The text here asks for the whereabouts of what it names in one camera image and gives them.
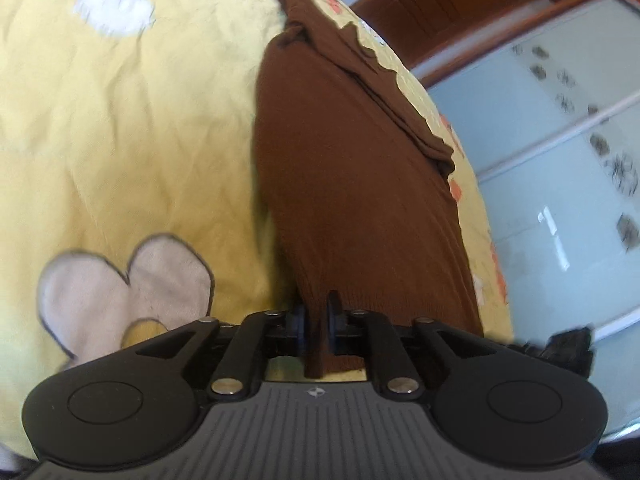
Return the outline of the brown knit sweater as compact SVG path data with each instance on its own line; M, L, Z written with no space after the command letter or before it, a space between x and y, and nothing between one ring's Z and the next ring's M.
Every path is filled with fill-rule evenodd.
M256 87L254 161L280 245L311 322L312 378L357 367L326 346L326 300L483 331L458 206L451 148L395 74L312 0L279 0Z

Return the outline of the yellow floral bed quilt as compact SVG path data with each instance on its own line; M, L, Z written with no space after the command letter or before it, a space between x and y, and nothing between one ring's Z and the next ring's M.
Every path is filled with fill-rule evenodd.
M395 74L435 136L491 336L513 334L484 200L459 140L394 50L342 0L312 0ZM1 0L1 470L34 453L35 385L293 290L250 159L277 0Z

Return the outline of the frosted glass wardrobe door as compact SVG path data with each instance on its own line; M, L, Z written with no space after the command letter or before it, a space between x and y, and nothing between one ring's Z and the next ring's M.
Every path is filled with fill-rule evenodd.
M514 334L590 326L612 439L639 432L639 11L592 0L435 84L476 173Z

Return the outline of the brown wooden door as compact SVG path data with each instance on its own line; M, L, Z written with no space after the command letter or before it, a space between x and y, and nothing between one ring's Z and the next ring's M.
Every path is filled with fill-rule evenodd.
M358 0L355 12L431 87L589 0Z

